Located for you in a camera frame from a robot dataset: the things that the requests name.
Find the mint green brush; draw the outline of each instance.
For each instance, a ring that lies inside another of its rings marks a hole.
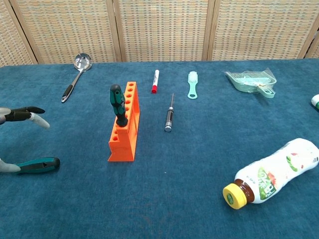
[[[198,82],[198,76],[196,71],[191,71],[188,74],[188,83],[189,83],[189,92],[187,97],[194,100],[197,98],[197,93],[196,93],[196,84]]]

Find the wicker panel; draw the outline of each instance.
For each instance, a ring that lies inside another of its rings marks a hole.
[[[202,59],[208,0],[119,0],[127,61]]]
[[[0,0],[0,67],[33,64],[32,58],[10,16],[4,1]]]
[[[319,30],[311,44],[311,47],[306,54],[306,58],[319,58]]]
[[[317,47],[315,51],[313,52],[311,58],[319,58],[319,44],[317,44]]]
[[[221,0],[210,59],[297,58],[318,14],[318,0]]]
[[[116,61],[105,0],[15,2],[40,62],[71,63],[80,52],[93,62]]]

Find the yellow bottle cap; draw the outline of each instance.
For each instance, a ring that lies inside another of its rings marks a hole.
[[[223,189],[224,199],[234,209],[240,209],[247,204],[247,198],[236,184],[231,183]]]

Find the plastic bottle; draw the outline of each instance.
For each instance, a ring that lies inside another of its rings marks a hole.
[[[319,110],[319,95],[315,95],[311,99],[311,104]]]
[[[274,154],[239,170],[234,183],[223,189],[228,205],[240,209],[276,195],[290,180],[318,165],[319,149],[302,138],[288,142]]]

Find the white marker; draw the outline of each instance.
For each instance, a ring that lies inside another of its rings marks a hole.
[[[160,71],[159,70],[155,70],[154,80],[153,80],[153,87],[152,87],[152,93],[153,94],[156,94],[156,92],[158,91],[159,74],[160,74]]]

